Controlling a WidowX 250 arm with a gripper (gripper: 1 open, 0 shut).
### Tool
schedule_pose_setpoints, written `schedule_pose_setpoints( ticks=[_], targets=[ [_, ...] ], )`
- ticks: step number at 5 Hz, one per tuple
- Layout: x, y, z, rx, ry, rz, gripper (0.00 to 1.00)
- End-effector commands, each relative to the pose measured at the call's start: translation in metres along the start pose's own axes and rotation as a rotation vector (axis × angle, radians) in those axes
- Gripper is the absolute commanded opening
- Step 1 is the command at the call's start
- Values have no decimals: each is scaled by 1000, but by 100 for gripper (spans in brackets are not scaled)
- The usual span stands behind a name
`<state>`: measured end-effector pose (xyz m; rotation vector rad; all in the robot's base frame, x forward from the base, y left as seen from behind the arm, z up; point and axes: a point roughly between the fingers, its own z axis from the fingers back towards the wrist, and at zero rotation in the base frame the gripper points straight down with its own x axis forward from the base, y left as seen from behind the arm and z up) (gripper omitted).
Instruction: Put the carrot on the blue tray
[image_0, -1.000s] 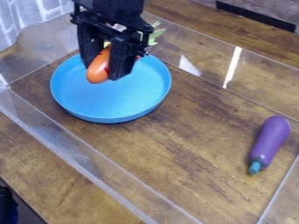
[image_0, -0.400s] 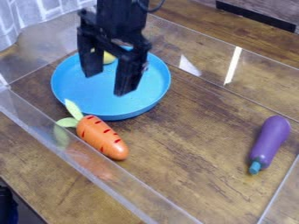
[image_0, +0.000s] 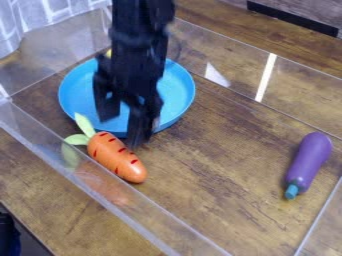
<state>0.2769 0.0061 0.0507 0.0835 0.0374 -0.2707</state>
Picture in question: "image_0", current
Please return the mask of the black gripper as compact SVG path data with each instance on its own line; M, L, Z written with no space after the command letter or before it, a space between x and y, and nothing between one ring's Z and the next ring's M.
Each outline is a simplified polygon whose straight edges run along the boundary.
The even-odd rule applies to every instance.
M120 113L120 102L129 107L127 145L136 148L149 141L157 127L163 100L156 89L165 67L168 35L131 36L111 33L111 58L96 56L93 98L99 120Z

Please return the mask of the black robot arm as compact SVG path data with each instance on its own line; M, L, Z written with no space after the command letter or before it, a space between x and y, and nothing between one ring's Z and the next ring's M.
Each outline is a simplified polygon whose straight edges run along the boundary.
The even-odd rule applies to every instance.
M157 81L164 73L168 33L175 17L173 0L112 0L108 30L111 54L96 56L93 98L103 122L129 107L127 145L147 143L157 126L163 99Z

